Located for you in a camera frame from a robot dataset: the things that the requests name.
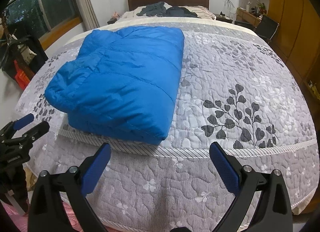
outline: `blue gripper pad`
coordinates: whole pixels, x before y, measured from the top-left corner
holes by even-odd
[[[93,156],[94,160],[82,176],[81,193],[85,197],[87,194],[93,192],[96,187],[101,174],[106,168],[111,158],[111,147],[104,143]]]
[[[33,114],[28,114],[22,117],[21,119],[17,120],[13,125],[13,129],[15,131],[21,130],[23,127],[27,126],[28,124],[31,124],[34,119],[35,117],[33,116]]]
[[[216,167],[227,190],[237,196],[240,192],[239,175],[229,163],[228,159],[226,158],[226,154],[224,152],[222,153],[218,146],[220,147],[217,142],[213,142],[210,145],[210,159]]]

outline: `pink blanket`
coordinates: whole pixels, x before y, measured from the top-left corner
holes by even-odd
[[[21,232],[27,232],[28,231],[28,216],[20,216],[16,210],[14,209],[14,207],[7,205],[5,203],[3,203],[4,209],[7,211],[7,213],[9,214],[10,218],[12,219],[12,221],[15,223],[15,225],[17,226],[18,229],[20,229]],[[80,232],[82,232],[82,228],[71,208],[71,206],[69,206],[68,204],[66,204],[65,202],[63,203],[63,206],[66,210],[66,213],[68,215],[68,218],[70,220],[70,223],[72,225],[72,227]],[[118,230],[112,229],[112,228],[108,228],[106,227],[106,229],[108,230],[108,232],[119,232]]]

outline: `desk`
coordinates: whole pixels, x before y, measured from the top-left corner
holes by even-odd
[[[255,28],[259,25],[261,19],[257,18],[256,16],[252,15],[249,12],[246,12],[244,9],[238,8],[237,9],[237,17],[236,20],[238,21],[246,21],[252,24]]]

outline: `dark clothing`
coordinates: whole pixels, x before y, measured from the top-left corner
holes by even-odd
[[[148,17],[163,17],[165,14],[166,8],[164,7],[164,2],[160,1],[158,3],[149,4],[145,8],[142,8],[141,12],[137,16],[148,16]]]
[[[190,17],[199,18],[195,12],[191,12],[185,7],[171,7],[165,12],[166,17]]]

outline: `window frame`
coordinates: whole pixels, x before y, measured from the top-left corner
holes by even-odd
[[[16,0],[10,0],[7,4],[9,6],[10,4],[14,3]],[[72,0],[74,3],[74,8],[75,8],[75,15],[71,16],[55,27],[51,27],[50,23],[48,21],[47,15],[45,13],[43,4],[41,0],[38,0],[38,5],[39,8],[42,12],[42,16],[45,22],[45,25],[47,27],[48,32],[46,32],[44,35],[42,35],[39,38],[39,41],[41,43],[41,46],[44,50],[46,50],[48,47],[50,47],[55,41],[57,41],[60,37],[62,37],[65,33],[67,33],[69,30],[74,28],[75,26],[79,25],[82,23],[82,18],[80,16],[80,12],[78,10],[78,6],[76,4],[76,0]]]

